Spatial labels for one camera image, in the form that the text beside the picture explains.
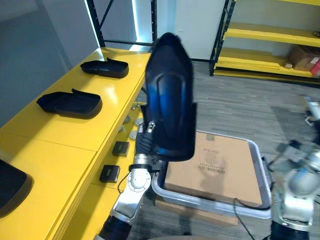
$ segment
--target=white wall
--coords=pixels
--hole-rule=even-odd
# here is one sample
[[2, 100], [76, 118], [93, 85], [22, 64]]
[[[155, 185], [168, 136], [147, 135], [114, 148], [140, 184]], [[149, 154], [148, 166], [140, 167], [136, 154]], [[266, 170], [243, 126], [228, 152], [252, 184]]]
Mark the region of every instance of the white wall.
[[0, 127], [97, 47], [83, 0], [1, 0]]
[[175, 33], [189, 57], [210, 58], [224, 4], [224, 0], [176, 0]]
[[[138, 42], [152, 43], [151, 1], [132, 0], [136, 10]], [[175, 32], [176, 0], [157, 1], [157, 35]]]
[[[319, 31], [320, 8], [277, 0], [239, 0], [236, 2], [231, 21]], [[289, 43], [234, 37], [227, 37], [223, 46], [268, 51], [275, 56], [286, 56], [293, 47]]]

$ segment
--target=yellow table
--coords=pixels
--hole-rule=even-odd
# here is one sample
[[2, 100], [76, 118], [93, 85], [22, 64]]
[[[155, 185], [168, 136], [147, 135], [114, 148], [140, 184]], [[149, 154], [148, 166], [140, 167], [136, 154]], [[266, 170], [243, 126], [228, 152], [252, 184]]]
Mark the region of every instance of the yellow table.
[[[97, 49], [84, 62], [106, 57], [125, 61], [129, 74], [121, 79], [100, 77], [82, 72], [77, 65], [41, 94], [71, 92], [72, 88], [98, 94], [102, 110], [92, 119], [46, 113], [35, 99], [0, 129], [0, 158], [34, 178], [28, 197], [0, 218], [1, 240], [62, 238], [143, 85], [149, 56]], [[115, 186], [101, 187], [113, 192], [106, 207], [111, 208], [118, 196]]]
[[[129, 142], [127, 156], [115, 157], [112, 155], [112, 147], [109, 149], [70, 221], [62, 240], [93, 240], [107, 220], [110, 210], [119, 196], [118, 185], [129, 172], [129, 165], [133, 164], [134, 160], [135, 141], [129, 138], [129, 134], [131, 131], [137, 130], [135, 120], [136, 118], [142, 118], [142, 114], [140, 109], [136, 109], [131, 110], [128, 115], [131, 119], [130, 122], [123, 125], [123, 131], [118, 133], [114, 140], [114, 143], [115, 141]], [[120, 166], [120, 173], [116, 183], [102, 183], [99, 181], [104, 165]], [[124, 180], [119, 189], [123, 191], [125, 186], [126, 181]]]

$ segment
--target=gray wall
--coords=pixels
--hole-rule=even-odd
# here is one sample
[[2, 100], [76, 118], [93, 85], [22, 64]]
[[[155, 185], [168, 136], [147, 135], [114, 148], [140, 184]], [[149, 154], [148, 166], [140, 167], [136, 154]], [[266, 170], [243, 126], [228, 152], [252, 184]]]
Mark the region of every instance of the gray wall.
[[[110, 0], [95, 0], [94, 5], [99, 23], [105, 14]], [[102, 25], [101, 32], [106, 40], [122, 40], [135, 42], [136, 31], [131, 0], [115, 0]], [[106, 47], [117, 49], [130, 49], [131, 45], [120, 43], [105, 43]]]
[[83, 0], [2, 0], [0, 127], [97, 47]]

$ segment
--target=yellow shelf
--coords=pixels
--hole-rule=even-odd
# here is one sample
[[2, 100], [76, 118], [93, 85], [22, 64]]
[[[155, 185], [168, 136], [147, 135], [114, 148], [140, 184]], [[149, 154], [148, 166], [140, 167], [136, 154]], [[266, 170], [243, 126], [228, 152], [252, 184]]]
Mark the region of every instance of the yellow shelf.
[[287, 61], [288, 60], [285, 57], [273, 56], [270, 52], [223, 48], [215, 67], [292, 75], [306, 78], [313, 77], [309, 71], [284, 68], [283, 65]]
[[224, 37], [245, 38], [320, 47], [312, 31], [232, 22]]
[[217, 76], [229, 76], [237, 78], [249, 78], [249, 79], [263, 79], [271, 81], [281, 81], [288, 83], [301, 83], [301, 84], [314, 84], [320, 85], [320, 82], [312, 78], [304, 77], [294, 77], [288, 75], [274, 74], [274, 73], [265, 73], [265, 72], [256, 72], [256, 71], [241, 71], [237, 69], [216, 69], [214, 75]]
[[278, 1], [320, 6], [320, 0], [278, 0]]

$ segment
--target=gray carpet floor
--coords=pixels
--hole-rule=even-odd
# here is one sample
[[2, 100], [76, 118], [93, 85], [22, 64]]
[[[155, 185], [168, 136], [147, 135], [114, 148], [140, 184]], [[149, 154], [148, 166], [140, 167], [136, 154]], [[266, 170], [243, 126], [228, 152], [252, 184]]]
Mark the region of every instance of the gray carpet floor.
[[[304, 122], [300, 95], [319, 99], [317, 88], [277, 81], [208, 75], [208, 64], [194, 63], [194, 100], [198, 103], [197, 129], [251, 139], [270, 161], [277, 147], [292, 139], [307, 143], [315, 132]], [[138, 100], [145, 101], [140, 93]], [[192, 232], [195, 236], [223, 240], [251, 239], [243, 226], [220, 227], [188, 218], [154, 206], [155, 194], [149, 190], [130, 233], [130, 240], [176, 236]], [[315, 206], [310, 239], [320, 239], [319, 206]], [[242, 217], [257, 240], [270, 234], [270, 220]]]

